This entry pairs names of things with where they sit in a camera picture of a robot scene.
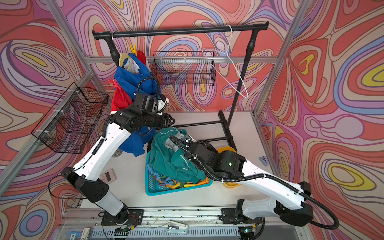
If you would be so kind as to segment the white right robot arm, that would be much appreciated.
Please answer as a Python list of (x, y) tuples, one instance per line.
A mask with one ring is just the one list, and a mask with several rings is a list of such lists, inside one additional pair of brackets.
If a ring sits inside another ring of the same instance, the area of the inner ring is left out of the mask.
[(286, 224), (303, 227), (311, 224), (336, 230), (340, 222), (324, 204), (311, 196), (311, 185), (283, 180), (260, 169), (245, 157), (231, 151), (219, 153), (212, 145), (175, 136), (170, 141), (181, 149), (185, 158), (212, 181), (236, 183), (268, 196), (265, 200), (238, 200), (237, 215), (246, 220), (279, 217)]

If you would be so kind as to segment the teal green jacket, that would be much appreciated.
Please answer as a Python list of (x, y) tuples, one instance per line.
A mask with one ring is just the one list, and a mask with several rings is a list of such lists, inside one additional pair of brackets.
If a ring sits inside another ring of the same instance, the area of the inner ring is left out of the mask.
[(169, 136), (182, 139), (187, 135), (184, 129), (169, 127), (159, 130), (153, 137), (151, 150), (147, 154), (148, 165), (158, 174), (180, 182), (197, 184), (206, 179), (185, 156), (182, 149), (176, 146)]

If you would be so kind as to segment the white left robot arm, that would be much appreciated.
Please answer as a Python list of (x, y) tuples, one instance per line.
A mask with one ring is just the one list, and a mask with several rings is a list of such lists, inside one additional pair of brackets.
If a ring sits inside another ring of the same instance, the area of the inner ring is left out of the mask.
[(102, 136), (91, 150), (73, 168), (66, 167), (62, 176), (89, 202), (104, 210), (116, 225), (129, 219), (128, 207), (99, 177), (120, 145), (142, 127), (168, 128), (175, 123), (164, 110), (169, 100), (164, 95), (137, 93), (132, 105), (118, 110), (106, 120)]

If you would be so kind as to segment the rainbow patchwork jacket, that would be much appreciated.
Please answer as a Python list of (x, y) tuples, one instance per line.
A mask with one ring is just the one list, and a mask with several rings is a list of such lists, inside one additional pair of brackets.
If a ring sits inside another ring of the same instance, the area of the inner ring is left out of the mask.
[(152, 175), (152, 176), (154, 177), (154, 179), (156, 180), (159, 186), (169, 188), (172, 190), (197, 187), (197, 186), (207, 185), (210, 183), (210, 180), (208, 178), (205, 178), (204, 180), (198, 181), (196, 184), (194, 184), (192, 182), (180, 182), (162, 175)]

